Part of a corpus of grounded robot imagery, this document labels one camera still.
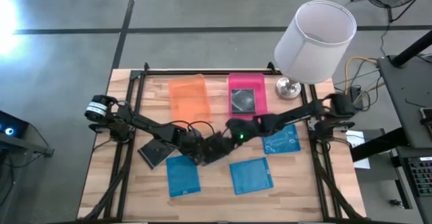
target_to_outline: gray floor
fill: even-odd
[[[310,0],[136,0],[130,27],[287,26],[306,1]],[[368,1],[331,1],[346,5],[359,26],[387,24],[385,10]],[[19,29],[121,28],[128,4],[128,0],[11,2],[16,12],[9,20]],[[430,6],[431,0],[418,0],[394,25],[432,24]],[[382,56],[382,33],[357,32],[333,76],[334,82],[344,80],[347,58]],[[424,33],[390,31],[384,50],[399,53]],[[144,62],[153,68],[264,67],[273,60],[280,36],[280,32],[129,34],[119,67],[142,68]],[[11,223],[53,223],[76,217],[95,136],[87,128],[83,113],[92,95],[106,91],[118,40],[118,34],[57,34],[16,35],[6,41],[10,50],[0,54],[0,110],[33,123],[55,148],[52,159],[37,160],[28,167]],[[350,75],[357,66],[358,62],[352,63]],[[362,72],[371,70],[374,67],[366,65]],[[356,84],[368,86],[378,76],[359,78]],[[355,128],[388,131],[398,127],[390,104],[387,90],[380,88],[378,103],[354,116]],[[388,196],[397,198],[392,183],[378,183],[383,187],[376,188],[359,181],[372,219],[419,223],[416,210],[385,204]]]

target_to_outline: orange plastic container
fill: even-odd
[[[168,80],[169,104],[173,120],[211,121],[210,102],[201,74]]]

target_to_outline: robotic arm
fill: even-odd
[[[326,100],[330,100],[330,107],[323,105],[323,101]],[[114,105],[118,106],[115,113],[112,112]],[[107,128],[116,142],[128,142],[132,139],[133,128],[137,128],[178,149],[195,164],[206,165],[228,155],[252,138],[270,136],[285,125],[312,117],[322,119],[315,124],[315,136],[318,139],[331,137],[333,128],[350,119],[355,113],[355,107],[348,96],[330,94],[324,99],[312,101],[281,114],[257,115],[252,120],[229,119],[225,125],[230,130],[231,137],[217,132],[208,138],[203,138],[196,130],[185,129],[173,123],[157,123],[134,113],[129,104],[121,104],[111,96],[93,96],[84,115],[97,123],[89,126],[92,130]]]

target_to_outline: table lamp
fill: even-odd
[[[330,78],[356,29],[356,20],[341,5],[330,1],[302,5],[275,48],[275,63],[284,75],[277,81],[277,95],[294,99],[300,83]]]

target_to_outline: white paper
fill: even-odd
[[[346,132],[346,140],[351,143],[352,147],[360,146],[361,144],[365,143],[365,139],[363,136],[363,132],[357,132],[354,130],[348,130]],[[370,169],[371,166],[369,165],[369,159],[363,159],[359,160],[354,163],[355,168],[359,169]]]

